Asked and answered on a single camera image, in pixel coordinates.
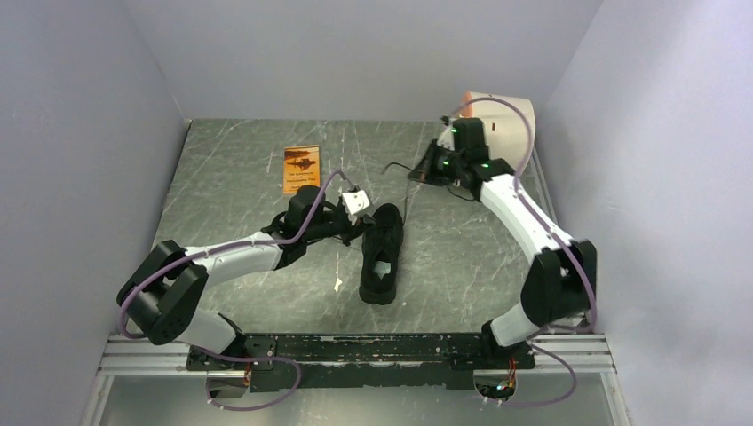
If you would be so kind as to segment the black sneaker shoe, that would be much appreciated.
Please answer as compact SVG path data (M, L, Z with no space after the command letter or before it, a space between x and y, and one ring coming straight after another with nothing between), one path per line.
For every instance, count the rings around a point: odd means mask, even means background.
M400 210L392 203L379 206L373 219L375 223L364 233L361 242L359 296L367 304L386 305L396 297L404 224Z

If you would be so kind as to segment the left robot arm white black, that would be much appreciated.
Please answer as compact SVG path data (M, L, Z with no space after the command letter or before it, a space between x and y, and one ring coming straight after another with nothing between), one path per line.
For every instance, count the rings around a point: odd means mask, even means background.
M336 238L349 245L365 230L363 215L370 205L359 187L332 203L318 186L306 185L270 225L250 236L204 247L162 241L116 297L123 320L132 321L154 345L181 342L207 350L225 369L238 367L244 359L269 368L273 347L253 342L226 315L200 309L204 290L285 268L321 240Z

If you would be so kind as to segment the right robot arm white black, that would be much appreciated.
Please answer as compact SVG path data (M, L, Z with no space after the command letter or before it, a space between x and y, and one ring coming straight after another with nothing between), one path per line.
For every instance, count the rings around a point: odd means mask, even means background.
M482 326L481 360L501 367L531 337L564 328L563 320L594 312L597 252L576 241L532 201L519 173L495 158L480 118L445 118L418 167L418 179L454 185L499 218L530 263L519 301Z

